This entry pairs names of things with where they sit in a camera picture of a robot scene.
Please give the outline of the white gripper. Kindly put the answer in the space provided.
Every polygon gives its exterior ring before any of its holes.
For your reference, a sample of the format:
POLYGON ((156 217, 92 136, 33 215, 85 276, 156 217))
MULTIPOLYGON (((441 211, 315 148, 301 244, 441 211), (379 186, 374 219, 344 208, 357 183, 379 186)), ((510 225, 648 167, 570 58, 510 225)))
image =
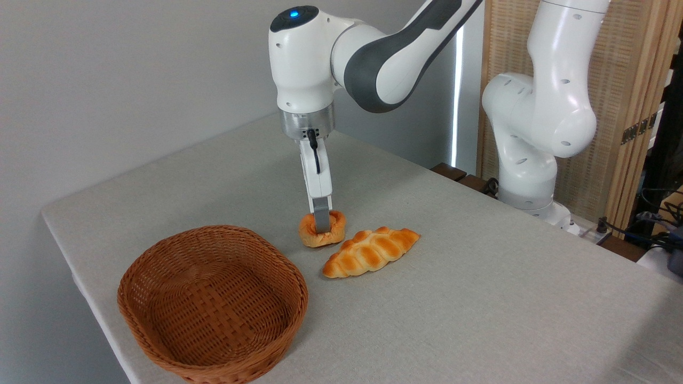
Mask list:
POLYGON ((298 146, 315 233, 324 234, 331 231, 332 181, 324 139, 317 139, 316 143, 316 151, 308 139, 299 141, 298 146))

